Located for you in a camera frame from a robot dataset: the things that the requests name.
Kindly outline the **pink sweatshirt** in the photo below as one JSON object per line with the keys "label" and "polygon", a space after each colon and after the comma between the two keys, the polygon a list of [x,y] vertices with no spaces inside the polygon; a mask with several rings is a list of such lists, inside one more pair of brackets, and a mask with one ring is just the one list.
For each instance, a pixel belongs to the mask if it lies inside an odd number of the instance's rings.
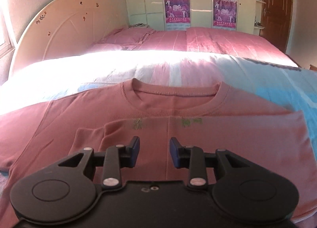
{"label": "pink sweatshirt", "polygon": [[169,141],[207,152],[225,148],[292,181],[299,204],[292,219],[316,227],[316,160],[301,111],[293,111],[226,83],[206,88],[149,85],[131,79],[42,102],[1,116],[1,171],[9,173],[1,197],[1,227],[17,218],[12,186],[83,148],[140,138],[127,180],[186,180],[174,168]]}

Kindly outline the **pink quilt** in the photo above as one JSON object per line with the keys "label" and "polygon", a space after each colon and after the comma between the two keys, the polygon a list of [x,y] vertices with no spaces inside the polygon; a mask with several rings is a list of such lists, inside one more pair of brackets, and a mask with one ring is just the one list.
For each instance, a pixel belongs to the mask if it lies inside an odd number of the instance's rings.
{"label": "pink quilt", "polygon": [[88,49],[88,52],[101,51],[211,52],[298,67],[286,54],[260,36],[204,27],[190,27],[185,31],[156,31],[150,27],[120,28]]}

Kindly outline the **patterned blue white bedsheet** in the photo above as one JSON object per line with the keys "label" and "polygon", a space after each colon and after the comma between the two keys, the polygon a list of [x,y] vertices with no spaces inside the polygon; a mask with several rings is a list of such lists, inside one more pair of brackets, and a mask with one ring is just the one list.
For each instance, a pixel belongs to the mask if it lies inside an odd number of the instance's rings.
{"label": "patterned blue white bedsheet", "polygon": [[225,82],[305,114],[316,144],[316,73],[230,55],[178,51],[105,51],[45,60],[1,86],[1,113],[136,78],[173,87]]}

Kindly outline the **cream bed headboard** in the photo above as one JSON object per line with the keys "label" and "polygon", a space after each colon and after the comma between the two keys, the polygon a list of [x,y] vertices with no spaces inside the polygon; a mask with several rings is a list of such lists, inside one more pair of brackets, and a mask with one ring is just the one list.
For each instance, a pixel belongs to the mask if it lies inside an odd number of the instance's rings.
{"label": "cream bed headboard", "polygon": [[9,75],[36,62],[82,55],[127,23],[126,0],[53,0],[23,31]]}

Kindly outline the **wooden chair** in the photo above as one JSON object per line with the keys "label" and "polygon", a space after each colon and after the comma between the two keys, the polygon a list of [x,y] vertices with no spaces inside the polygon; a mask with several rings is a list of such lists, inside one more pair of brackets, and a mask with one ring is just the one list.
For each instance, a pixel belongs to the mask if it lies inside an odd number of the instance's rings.
{"label": "wooden chair", "polygon": [[312,64],[309,66],[309,69],[312,71],[317,71],[317,67]]}

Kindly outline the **brown wooden door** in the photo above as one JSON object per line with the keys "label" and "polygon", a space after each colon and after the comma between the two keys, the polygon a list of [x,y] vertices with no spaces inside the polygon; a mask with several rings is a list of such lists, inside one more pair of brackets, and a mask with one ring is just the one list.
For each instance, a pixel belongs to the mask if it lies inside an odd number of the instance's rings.
{"label": "brown wooden door", "polygon": [[263,0],[260,36],[285,53],[290,35],[293,0]]}

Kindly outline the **cream corner shelf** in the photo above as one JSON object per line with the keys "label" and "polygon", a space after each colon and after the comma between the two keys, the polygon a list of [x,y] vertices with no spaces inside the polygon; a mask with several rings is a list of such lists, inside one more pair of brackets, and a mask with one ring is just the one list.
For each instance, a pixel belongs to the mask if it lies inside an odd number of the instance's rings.
{"label": "cream corner shelf", "polygon": [[256,0],[256,14],[255,14],[255,26],[254,35],[260,35],[264,27],[261,25],[263,6],[266,5],[264,0]]}

